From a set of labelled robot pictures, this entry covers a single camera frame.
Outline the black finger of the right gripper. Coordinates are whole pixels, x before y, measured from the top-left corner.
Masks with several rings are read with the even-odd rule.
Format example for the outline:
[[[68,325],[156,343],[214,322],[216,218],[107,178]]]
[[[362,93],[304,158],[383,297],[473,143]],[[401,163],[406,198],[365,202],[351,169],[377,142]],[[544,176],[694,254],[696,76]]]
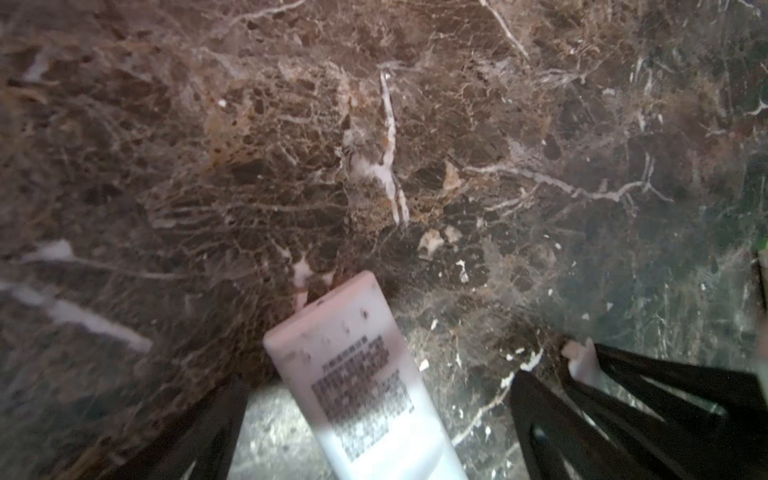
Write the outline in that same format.
[[[658,419],[670,479],[764,479],[767,404],[750,373],[658,360],[595,344],[597,389]]]

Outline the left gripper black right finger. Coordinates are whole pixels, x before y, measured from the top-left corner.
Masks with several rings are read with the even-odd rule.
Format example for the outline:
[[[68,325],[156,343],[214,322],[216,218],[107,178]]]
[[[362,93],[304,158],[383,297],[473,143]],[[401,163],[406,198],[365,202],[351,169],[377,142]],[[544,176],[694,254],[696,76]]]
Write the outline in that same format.
[[[531,479],[670,479],[651,434],[662,423],[595,388],[570,380],[574,405],[529,372],[515,376],[510,408]]]

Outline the small white battery door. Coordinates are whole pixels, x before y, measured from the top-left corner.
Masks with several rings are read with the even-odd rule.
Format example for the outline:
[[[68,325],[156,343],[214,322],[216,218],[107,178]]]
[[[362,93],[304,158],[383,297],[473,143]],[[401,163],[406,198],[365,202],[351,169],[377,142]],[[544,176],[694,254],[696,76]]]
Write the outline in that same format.
[[[584,343],[568,340],[561,349],[561,355],[567,360],[568,372],[573,380],[592,388],[601,388],[602,370],[591,338]]]

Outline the white remote control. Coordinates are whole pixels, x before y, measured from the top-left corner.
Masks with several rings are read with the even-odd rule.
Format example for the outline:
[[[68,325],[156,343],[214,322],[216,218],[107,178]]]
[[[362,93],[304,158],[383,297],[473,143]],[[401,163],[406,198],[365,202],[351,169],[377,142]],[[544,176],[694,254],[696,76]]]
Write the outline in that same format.
[[[263,344],[338,478],[465,478],[372,272],[269,330]]]

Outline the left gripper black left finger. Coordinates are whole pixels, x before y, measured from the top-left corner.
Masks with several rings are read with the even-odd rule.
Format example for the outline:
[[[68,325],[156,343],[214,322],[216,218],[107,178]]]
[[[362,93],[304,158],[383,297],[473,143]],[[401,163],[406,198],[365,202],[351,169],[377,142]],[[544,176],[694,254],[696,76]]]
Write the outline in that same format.
[[[228,475],[249,397],[233,374],[181,415],[148,447],[107,479],[225,479]]]

